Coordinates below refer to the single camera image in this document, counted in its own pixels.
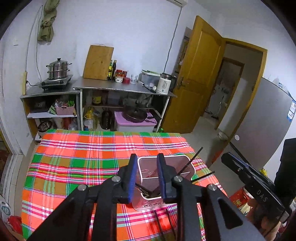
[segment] checkered tablecloth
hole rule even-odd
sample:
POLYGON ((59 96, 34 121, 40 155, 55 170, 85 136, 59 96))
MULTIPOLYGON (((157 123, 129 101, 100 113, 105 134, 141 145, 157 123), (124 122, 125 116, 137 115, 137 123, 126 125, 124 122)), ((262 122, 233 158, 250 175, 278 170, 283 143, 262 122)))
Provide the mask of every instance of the checkered tablecloth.
MULTIPOLYGON (((22 194, 22 226, 28 238, 43 220, 79 185, 101 184, 116 175, 119 167, 127 165, 132 153, 140 156, 185 154, 194 150, 177 133, 130 133, 50 130, 36 153, 26 177, 22 194)), ((193 161, 193 178, 210 172, 204 162, 193 161)), ((220 184, 214 175, 199 181, 199 185, 220 184)), ((177 206, 169 205, 170 219, 176 227, 177 206)), ((166 208, 156 209, 166 240, 173 238, 166 208)), ((202 237, 205 239, 200 206, 202 237)), ((117 205, 117 240, 160 239, 160 229, 152 210, 136 211, 132 205, 117 205)))

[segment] pink basket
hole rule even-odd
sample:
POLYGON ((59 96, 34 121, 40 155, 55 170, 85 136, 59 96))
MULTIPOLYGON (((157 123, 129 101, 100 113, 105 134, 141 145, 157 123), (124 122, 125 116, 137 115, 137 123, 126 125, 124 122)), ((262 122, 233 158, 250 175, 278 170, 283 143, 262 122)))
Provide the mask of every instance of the pink basket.
MULTIPOLYGON (((138 158, 136 183, 140 184, 150 191, 153 191, 159 186, 156 159, 156 156, 143 156, 138 158)), ((174 167, 177 172, 179 172, 189 161, 190 158, 186 155, 165 156, 166 164, 174 167)), ((180 176, 191 180, 194 173, 195 169, 193 164, 191 163, 188 167, 186 167, 186 169, 181 173, 180 176)), ((142 211, 156 207, 163 207, 167 204, 163 202, 161 197, 149 199, 145 198, 142 192, 135 187, 134 195, 132 198, 132 205, 134 209, 142 211)))
POLYGON ((62 106, 62 107, 56 106, 55 108, 56 108, 57 115, 73 115, 75 105, 70 106, 70 107, 69 106, 62 106))

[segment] silver screw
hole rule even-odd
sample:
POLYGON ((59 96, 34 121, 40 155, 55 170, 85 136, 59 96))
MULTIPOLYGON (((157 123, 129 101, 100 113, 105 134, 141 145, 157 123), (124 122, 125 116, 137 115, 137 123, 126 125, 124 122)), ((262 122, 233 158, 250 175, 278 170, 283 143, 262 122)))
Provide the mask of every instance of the silver screw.
POLYGON ((216 191, 217 190, 217 186, 215 184, 210 184, 208 186, 208 189, 212 190, 212 191, 216 191))
POLYGON ((182 182, 183 181, 183 177, 181 177, 181 176, 175 176, 174 177, 174 180, 176 181, 176 182, 182 182))
POLYGON ((119 182, 120 180, 121 180, 120 176, 112 177, 112 181, 115 182, 115 183, 119 182))
POLYGON ((78 186, 78 190, 79 191, 84 191, 86 189, 86 185, 85 184, 81 184, 78 186))

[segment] olive green cloth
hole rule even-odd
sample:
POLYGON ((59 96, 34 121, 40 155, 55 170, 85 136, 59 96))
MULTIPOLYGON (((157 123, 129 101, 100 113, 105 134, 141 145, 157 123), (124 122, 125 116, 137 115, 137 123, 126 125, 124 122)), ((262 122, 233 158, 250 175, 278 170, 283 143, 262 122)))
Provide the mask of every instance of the olive green cloth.
POLYGON ((57 16, 57 6, 59 0, 47 0, 44 7, 44 18, 40 25, 40 31, 37 40, 52 41, 54 36, 54 29, 52 23, 57 16))

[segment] door panel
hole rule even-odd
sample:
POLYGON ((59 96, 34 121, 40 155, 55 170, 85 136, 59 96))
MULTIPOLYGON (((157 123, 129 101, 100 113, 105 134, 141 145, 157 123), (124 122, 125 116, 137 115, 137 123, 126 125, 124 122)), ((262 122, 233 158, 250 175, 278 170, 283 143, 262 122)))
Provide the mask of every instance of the door panel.
POLYGON ((223 38, 201 17, 192 35, 162 127, 165 132, 192 132, 204 111, 225 49, 223 38))

